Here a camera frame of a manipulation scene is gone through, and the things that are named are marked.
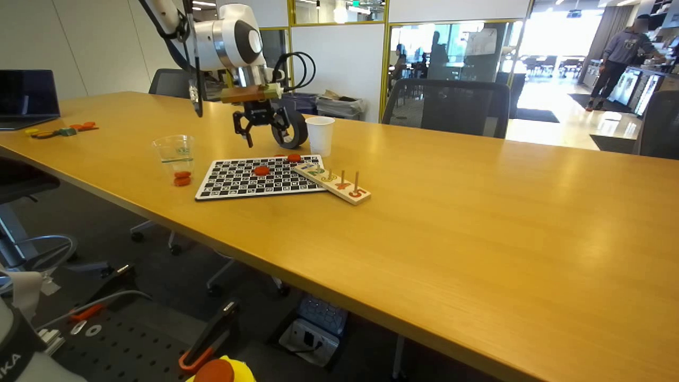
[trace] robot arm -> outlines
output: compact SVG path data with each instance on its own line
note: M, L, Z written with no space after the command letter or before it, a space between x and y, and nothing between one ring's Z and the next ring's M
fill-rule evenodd
M200 72L229 70L238 88L227 88L225 101L244 103L244 112L234 112L235 133L243 133L253 147L251 126L271 124L276 142L284 149L297 149L306 139L306 120L293 110L281 86L270 85L263 43L251 5L218 3L217 18L194 21L192 0L184 0L184 13L174 0L140 2L164 36L173 60L192 72L189 92L197 114L201 114Z

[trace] chair backrest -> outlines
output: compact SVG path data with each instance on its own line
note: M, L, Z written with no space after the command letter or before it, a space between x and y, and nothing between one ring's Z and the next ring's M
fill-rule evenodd
M153 73L149 92L189 97L189 79L181 67L160 67Z
M467 81L399 81L390 88L384 123L505 137L510 86Z
M658 91L643 117L642 154L679 159L679 91Z

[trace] game board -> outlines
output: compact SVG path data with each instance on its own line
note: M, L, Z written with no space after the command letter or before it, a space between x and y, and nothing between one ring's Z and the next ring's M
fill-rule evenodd
M300 154L302 164L322 166L320 154ZM217 159L197 186L196 200L241 200L263 194L322 193L324 186L293 170L289 157Z

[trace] computer monitor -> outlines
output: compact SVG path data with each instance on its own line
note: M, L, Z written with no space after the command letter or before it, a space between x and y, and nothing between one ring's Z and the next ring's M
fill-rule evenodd
M60 117L52 70L0 70L0 132Z

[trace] desk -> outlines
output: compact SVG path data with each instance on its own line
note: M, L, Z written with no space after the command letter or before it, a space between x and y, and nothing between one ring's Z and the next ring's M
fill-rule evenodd
M249 149L229 105L144 92L73 99L63 123L85 118L101 129L0 147L499 377L679 379L679 161L338 120L324 164L374 200L197 204L212 159L284 154L267 126ZM184 188L150 150L178 132Z

